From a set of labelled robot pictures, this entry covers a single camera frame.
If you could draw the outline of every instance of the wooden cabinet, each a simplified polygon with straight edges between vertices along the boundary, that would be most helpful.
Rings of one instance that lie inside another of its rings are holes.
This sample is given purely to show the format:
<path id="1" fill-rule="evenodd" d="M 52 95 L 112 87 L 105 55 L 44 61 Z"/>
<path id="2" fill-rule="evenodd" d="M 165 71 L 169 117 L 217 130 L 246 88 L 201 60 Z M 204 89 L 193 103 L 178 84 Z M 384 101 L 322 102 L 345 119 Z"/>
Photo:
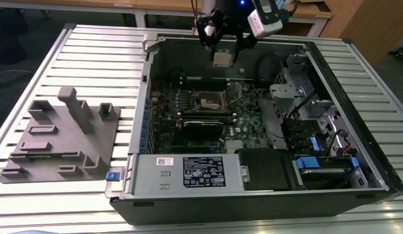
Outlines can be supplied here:
<path id="1" fill-rule="evenodd" d="M 348 38 L 372 66 L 403 38 L 403 0 L 325 0 L 333 18 L 320 37 Z"/>

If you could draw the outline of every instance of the green circuit board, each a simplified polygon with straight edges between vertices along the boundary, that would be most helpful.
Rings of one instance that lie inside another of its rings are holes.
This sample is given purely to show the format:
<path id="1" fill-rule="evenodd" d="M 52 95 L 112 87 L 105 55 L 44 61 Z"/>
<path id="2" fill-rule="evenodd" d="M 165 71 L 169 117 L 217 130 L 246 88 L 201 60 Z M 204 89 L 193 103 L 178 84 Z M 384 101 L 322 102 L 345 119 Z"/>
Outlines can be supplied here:
<path id="1" fill-rule="evenodd" d="M 172 84 L 157 87 L 153 122 L 156 154 L 221 154 L 225 153 L 226 140 L 241 140 L 242 146 L 248 148 L 268 147 L 258 108 L 258 93 L 262 90 L 254 90 L 250 85 L 245 88 L 246 84 L 240 81 L 230 81 L 226 85 L 228 87 L 217 92 L 180 90 Z M 221 106 L 200 103 L 202 97 L 220 100 Z M 228 116 L 209 116 L 209 113 L 224 113 Z M 186 139 L 180 134 L 185 121 L 222 122 L 220 137 L 205 140 Z"/>

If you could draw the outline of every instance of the motherboard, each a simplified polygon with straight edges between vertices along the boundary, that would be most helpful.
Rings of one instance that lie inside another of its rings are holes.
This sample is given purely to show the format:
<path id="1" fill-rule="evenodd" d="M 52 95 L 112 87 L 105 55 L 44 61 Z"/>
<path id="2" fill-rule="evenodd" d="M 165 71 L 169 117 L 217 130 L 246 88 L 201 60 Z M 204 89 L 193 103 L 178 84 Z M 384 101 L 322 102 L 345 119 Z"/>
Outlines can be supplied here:
<path id="1" fill-rule="evenodd" d="M 238 148 L 268 148 L 258 107 L 268 93 L 241 80 L 217 81 L 210 88 L 188 78 L 154 83 L 154 153 L 230 154 Z"/>

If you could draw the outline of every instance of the aluminum profile table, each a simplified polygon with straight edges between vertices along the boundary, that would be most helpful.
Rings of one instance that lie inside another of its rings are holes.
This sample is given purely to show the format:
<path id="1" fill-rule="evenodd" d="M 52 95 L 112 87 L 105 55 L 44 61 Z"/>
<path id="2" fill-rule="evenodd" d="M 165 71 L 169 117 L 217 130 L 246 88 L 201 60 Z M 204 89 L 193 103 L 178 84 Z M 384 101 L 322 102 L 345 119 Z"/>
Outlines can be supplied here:
<path id="1" fill-rule="evenodd" d="M 26 127 L 30 118 L 26 108 L 31 100 L 45 99 L 52 104 L 61 104 L 56 98 L 61 86 L 74 86 L 78 99 L 85 99 L 90 106 L 110 102 L 121 107 L 110 166 L 125 166 L 144 62 L 141 40 L 149 31 L 190 33 L 90 25 L 62 30 L 0 129 L 0 170 Z M 273 38 L 309 40 L 286 36 Z M 403 105 L 352 44 L 338 39 L 310 40 L 403 179 Z M 361 206 L 336 217 L 130 226 L 108 203 L 106 186 L 113 191 L 121 190 L 121 182 L 108 184 L 104 180 L 0 183 L 0 234 L 23 230 L 57 233 L 403 234 L 403 196 L 381 204 Z"/>

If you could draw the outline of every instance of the blue clip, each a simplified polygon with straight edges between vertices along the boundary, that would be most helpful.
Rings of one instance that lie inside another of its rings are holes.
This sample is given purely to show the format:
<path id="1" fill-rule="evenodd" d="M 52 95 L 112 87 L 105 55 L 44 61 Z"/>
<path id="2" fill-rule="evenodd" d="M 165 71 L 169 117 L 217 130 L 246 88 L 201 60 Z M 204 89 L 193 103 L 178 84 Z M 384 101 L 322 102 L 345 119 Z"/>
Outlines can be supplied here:
<path id="1" fill-rule="evenodd" d="M 120 181 L 120 172 L 108 172 L 105 175 L 105 181 Z"/>
<path id="2" fill-rule="evenodd" d="M 313 145 L 313 149 L 314 149 L 316 151 L 320 151 L 320 146 L 318 146 L 318 143 L 317 143 L 316 138 L 314 138 L 314 137 L 310 137 L 309 139 L 310 139 L 310 142 L 312 142 L 312 145 Z"/>
<path id="3" fill-rule="evenodd" d="M 320 164 L 316 157 L 300 157 L 294 161 L 298 169 L 320 168 Z"/>
<path id="4" fill-rule="evenodd" d="M 350 164 L 352 164 L 353 169 L 360 167 L 358 161 L 354 157 L 350 158 Z"/>

